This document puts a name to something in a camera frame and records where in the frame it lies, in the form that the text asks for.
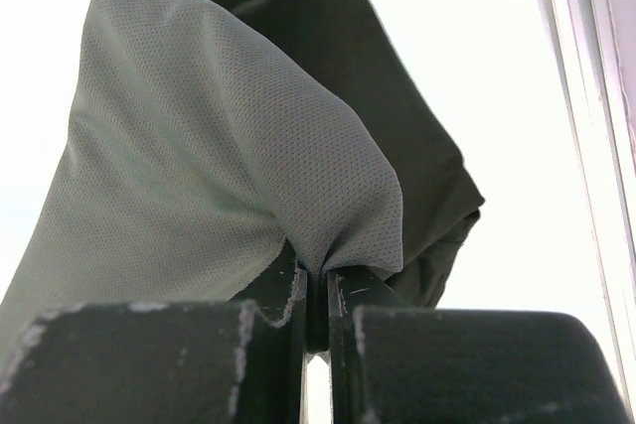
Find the chipped paint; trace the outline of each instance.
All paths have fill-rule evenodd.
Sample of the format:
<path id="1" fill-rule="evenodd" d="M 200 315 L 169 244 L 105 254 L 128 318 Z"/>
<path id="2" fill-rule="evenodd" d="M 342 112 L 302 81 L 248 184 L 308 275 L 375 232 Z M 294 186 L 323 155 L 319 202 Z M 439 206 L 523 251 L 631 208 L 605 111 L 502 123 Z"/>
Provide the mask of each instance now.
<path id="1" fill-rule="evenodd" d="M 179 350 L 179 359 L 177 359 L 177 366 L 181 367 L 186 363 L 186 354 L 188 354 L 187 348 L 181 348 Z"/>
<path id="2" fill-rule="evenodd" d="M 338 287 L 338 305 L 340 306 L 340 313 L 347 314 L 347 302 L 345 302 L 345 294 L 342 291 L 342 287 Z"/>
<path id="3" fill-rule="evenodd" d="M 365 331 L 362 327 L 363 309 L 354 310 L 354 335 L 356 337 L 356 350 L 360 356 L 365 355 Z"/>
<path id="4" fill-rule="evenodd" d="M 548 402 L 546 404 L 542 404 L 533 409 L 529 409 L 523 412 L 516 412 L 514 414 L 507 414 L 505 416 L 498 417 L 496 419 L 488 420 L 485 422 L 492 424 L 514 424 L 516 422 L 524 422 L 531 417 L 541 416 L 545 414 L 556 414 L 561 411 L 565 411 L 573 408 L 572 403 L 558 403 L 558 402 Z"/>
<path id="5" fill-rule="evenodd" d="M 84 309 L 85 306 L 86 306 L 86 303 L 75 303 L 75 304 L 69 305 L 67 307 L 46 310 L 46 311 L 42 312 L 39 315 L 39 317 L 44 319 L 44 320 L 47 320 L 47 321 L 51 322 L 52 320 L 55 320 L 55 319 L 59 318 L 62 315 L 67 315 L 67 314 L 70 314 L 70 313 L 80 312 L 81 310 Z"/>
<path id="6" fill-rule="evenodd" d="M 135 313 L 159 312 L 168 308 L 165 303 L 133 302 L 128 304 L 128 310 Z"/>
<path id="7" fill-rule="evenodd" d="M 245 368 L 247 367 L 247 345 L 251 341 L 253 330 L 254 312 L 257 308 L 252 302 L 243 302 L 238 313 L 238 347 L 235 348 L 235 385 L 230 394 L 228 403 L 229 412 L 232 417 L 237 414 L 239 404 L 239 387 L 245 378 Z"/>
<path id="8" fill-rule="evenodd" d="M 298 288 L 298 280 L 300 280 L 300 269 L 296 267 L 294 269 L 294 279 L 291 281 L 289 298 L 287 298 L 285 308 L 283 308 L 282 310 L 282 317 L 280 317 L 280 320 L 269 322 L 273 327 L 282 328 L 291 319 L 291 312 L 293 311 L 294 303 L 296 303 L 296 290 Z"/>
<path id="9" fill-rule="evenodd" d="M 20 338 L 20 343 L 14 349 L 9 362 L 0 373 L 0 395 L 11 389 L 13 377 L 20 369 L 24 359 L 29 355 L 29 350 L 40 344 L 42 335 L 46 330 L 47 327 L 36 322 L 24 331 Z M 28 367 L 33 367 L 33 362 L 28 362 L 30 363 Z"/>
<path id="10" fill-rule="evenodd" d="M 382 421 L 378 419 L 376 411 L 373 409 L 367 409 L 365 415 L 362 416 L 362 424 L 382 424 Z"/>

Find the clothing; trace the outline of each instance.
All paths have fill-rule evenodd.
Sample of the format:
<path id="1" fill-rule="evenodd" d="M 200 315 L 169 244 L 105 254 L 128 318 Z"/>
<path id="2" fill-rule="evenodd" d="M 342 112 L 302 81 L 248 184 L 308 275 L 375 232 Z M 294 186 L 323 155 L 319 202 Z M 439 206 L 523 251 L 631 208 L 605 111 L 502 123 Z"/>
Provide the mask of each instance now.
<path id="1" fill-rule="evenodd" d="M 0 305 L 227 300 L 285 239 L 402 267 L 395 171 L 355 112 L 209 0 L 91 0 L 66 150 Z"/>
<path id="2" fill-rule="evenodd" d="M 44 309 L 227 300 L 274 260 L 433 306 L 482 202 L 367 0 L 91 0 L 0 364 Z"/>
<path id="3" fill-rule="evenodd" d="M 420 96 L 369 0 L 213 0 L 265 35 L 360 116 L 395 168 L 407 267 L 378 274 L 434 306 L 484 203 L 451 137 Z"/>

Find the white wall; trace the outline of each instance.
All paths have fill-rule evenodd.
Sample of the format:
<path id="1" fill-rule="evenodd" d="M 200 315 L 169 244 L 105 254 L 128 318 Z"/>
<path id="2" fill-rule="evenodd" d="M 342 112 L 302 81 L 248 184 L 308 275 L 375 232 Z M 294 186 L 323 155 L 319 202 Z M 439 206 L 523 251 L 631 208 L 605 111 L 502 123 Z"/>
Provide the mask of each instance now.
<path id="1" fill-rule="evenodd" d="M 487 201 L 440 306 L 573 314 L 615 366 L 585 196 L 536 0 L 372 2 Z M 2 291 L 64 148 L 87 3 L 4 0 Z M 313 362 L 313 375 L 324 373 Z M 312 407 L 313 422 L 325 422 L 324 374 L 315 385 L 311 392 L 323 401 Z"/>

